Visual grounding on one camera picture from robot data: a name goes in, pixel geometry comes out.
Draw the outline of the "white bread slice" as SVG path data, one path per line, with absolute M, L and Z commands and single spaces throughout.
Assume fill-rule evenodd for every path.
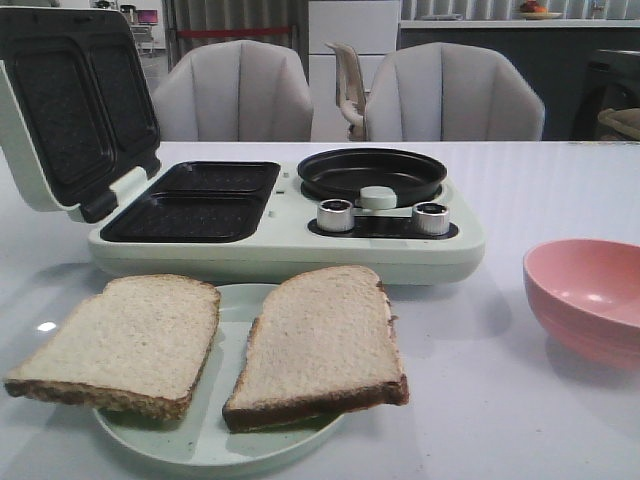
M 12 397 L 182 419 L 219 323 L 218 289 L 179 275 L 128 276 L 82 301 L 9 371 Z
M 409 387 L 381 280 L 357 265 L 297 275 L 270 292 L 222 409 L 246 432 L 322 415 L 401 406 Z

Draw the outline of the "pink plastic bowl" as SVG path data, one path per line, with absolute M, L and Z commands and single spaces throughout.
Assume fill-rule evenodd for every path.
M 577 354 L 612 367 L 639 368 L 639 247 L 562 239 L 523 259 L 529 306 L 548 334 Z

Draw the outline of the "mint green sandwich maker lid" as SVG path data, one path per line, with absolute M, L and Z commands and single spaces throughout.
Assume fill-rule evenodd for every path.
M 1 9 L 1 147 L 22 198 L 96 223 L 121 178 L 160 168 L 158 122 L 125 17 Z

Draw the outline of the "left silver control knob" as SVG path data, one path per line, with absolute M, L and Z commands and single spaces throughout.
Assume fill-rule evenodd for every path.
M 348 232 L 354 228 L 353 204 L 344 199 L 326 199 L 317 206 L 318 228 L 332 233 Z

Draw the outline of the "silver control knob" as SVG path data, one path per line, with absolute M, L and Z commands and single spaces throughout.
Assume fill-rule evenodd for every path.
M 353 204 L 344 199 L 326 199 L 317 206 L 318 228 L 332 233 L 348 232 L 354 228 Z
M 411 220 L 413 229 L 423 235 L 444 235 L 450 228 L 449 209 L 438 203 L 420 202 L 414 204 Z

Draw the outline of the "black round frying pan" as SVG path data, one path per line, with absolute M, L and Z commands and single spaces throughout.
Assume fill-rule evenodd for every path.
M 304 159 L 297 167 L 302 190 L 309 198 L 359 202 L 369 186 L 394 191 L 399 207 L 432 200 L 447 176 L 446 167 L 424 154 L 390 148 L 346 148 Z

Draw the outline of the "right silver control knob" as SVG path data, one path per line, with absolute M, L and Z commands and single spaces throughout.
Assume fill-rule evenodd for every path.
M 450 228 L 449 209 L 438 203 L 420 202 L 414 204 L 411 220 L 413 229 L 423 235 L 444 235 Z

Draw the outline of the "beige office chair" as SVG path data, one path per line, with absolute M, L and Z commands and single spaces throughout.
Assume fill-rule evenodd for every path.
M 340 42 L 327 42 L 335 55 L 335 103 L 348 123 L 348 139 L 366 141 L 365 109 L 367 95 L 359 57 L 355 49 Z

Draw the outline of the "left grey upholstered chair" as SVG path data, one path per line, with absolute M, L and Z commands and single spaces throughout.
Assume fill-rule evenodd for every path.
M 287 47 L 237 40 L 195 48 L 152 100 L 163 141 L 311 140 L 310 89 Z

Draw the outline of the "right grey upholstered chair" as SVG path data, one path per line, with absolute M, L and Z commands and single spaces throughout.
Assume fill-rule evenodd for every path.
M 384 58 L 364 121 L 373 142 L 538 141 L 545 107 L 501 53 L 436 42 Z

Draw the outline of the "white cabinet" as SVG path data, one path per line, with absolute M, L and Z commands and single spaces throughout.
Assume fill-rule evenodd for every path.
M 311 1 L 308 7 L 309 86 L 314 104 L 312 140 L 345 142 L 348 122 L 335 103 L 335 54 L 329 43 L 354 48 L 363 84 L 371 88 L 384 56 L 396 49 L 399 1 Z

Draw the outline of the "mint green round plate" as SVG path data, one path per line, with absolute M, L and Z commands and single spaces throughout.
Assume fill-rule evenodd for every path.
M 324 415 L 250 433 L 232 433 L 222 417 L 245 362 L 246 342 L 272 284 L 221 286 L 214 343 L 185 417 L 160 421 L 131 412 L 96 410 L 115 441 L 147 460 L 188 473 L 235 476 L 274 468 L 306 455 L 341 425 Z

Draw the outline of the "grey pleated curtain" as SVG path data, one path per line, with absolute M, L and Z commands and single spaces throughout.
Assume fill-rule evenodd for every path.
M 162 9 L 169 68 L 196 47 L 249 39 L 294 50 L 309 72 L 307 1 L 164 1 Z

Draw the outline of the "dark counter with white top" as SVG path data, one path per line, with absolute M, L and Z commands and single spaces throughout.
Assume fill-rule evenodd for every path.
M 403 21 L 398 46 L 448 42 L 502 53 L 546 108 L 545 140 L 569 140 L 587 63 L 598 49 L 639 52 L 637 20 Z

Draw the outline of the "dark appliance at right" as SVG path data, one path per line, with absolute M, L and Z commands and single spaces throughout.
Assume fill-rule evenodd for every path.
M 587 63 L 571 138 L 599 140 L 604 135 L 597 120 L 601 111 L 638 106 L 639 52 L 598 49 L 592 53 Z

